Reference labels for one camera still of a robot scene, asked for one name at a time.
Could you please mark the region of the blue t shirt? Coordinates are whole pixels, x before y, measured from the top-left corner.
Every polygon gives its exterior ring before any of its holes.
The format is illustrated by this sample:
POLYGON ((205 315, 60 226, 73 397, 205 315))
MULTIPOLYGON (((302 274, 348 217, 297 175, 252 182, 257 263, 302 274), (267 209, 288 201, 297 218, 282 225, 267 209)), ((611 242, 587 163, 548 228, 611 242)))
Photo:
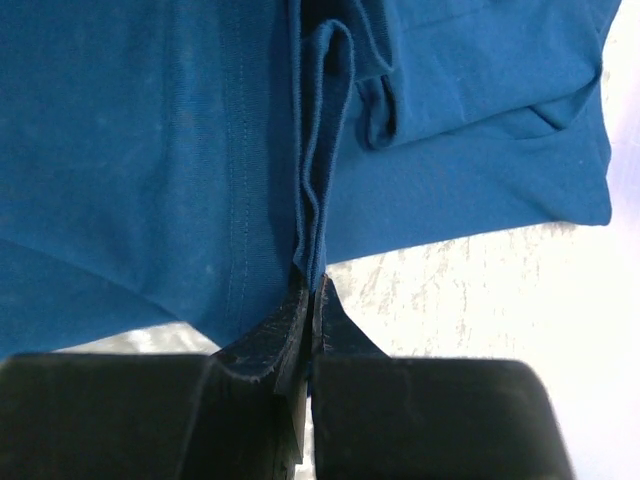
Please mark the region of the blue t shirt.
POLYGON ((615 1, 5 1, 1 353, 183 321, 297 267, 604 225, 615 1))

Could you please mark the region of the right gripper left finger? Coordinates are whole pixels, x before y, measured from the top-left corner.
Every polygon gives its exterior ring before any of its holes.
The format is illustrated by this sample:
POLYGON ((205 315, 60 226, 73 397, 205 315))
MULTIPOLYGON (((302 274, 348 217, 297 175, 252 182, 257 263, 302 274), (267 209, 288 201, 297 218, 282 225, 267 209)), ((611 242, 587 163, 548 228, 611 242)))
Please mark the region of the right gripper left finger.
POLYGON ((309 289, 204 354, 22 354, 1 365, 5 479, 290 479, 304 452, 309 289))

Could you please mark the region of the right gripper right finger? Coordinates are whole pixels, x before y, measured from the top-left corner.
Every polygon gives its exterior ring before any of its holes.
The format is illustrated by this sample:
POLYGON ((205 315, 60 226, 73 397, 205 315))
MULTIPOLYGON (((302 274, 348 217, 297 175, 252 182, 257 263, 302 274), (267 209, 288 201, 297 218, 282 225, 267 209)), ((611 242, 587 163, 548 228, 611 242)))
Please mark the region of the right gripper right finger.
POLYGON ((320 479, 569 479, 547 391, 525 363, 391 357, 324 278, 312 317, 320 479))

